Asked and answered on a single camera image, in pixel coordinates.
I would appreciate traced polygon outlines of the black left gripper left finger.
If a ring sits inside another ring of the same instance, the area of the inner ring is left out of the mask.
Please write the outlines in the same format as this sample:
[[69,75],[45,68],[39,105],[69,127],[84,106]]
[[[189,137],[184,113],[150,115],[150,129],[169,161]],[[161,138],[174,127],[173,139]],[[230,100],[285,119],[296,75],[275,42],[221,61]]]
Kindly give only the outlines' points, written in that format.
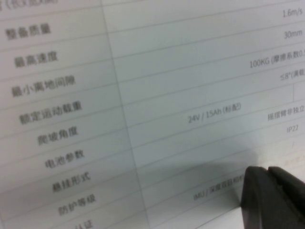
[[245,229],[273,229],[273,196],[276,182],[268,169],[248,167],[244,175],[241,209]]

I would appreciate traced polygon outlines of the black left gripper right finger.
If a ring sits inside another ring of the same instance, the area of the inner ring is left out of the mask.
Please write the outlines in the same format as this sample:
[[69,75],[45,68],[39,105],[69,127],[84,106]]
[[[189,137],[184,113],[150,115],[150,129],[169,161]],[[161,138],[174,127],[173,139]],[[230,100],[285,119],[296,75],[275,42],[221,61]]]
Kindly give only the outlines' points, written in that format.
[[303,229],[305,227],[305,183],[280,167],[269,167],[276,182],[272,217],[274,229]]

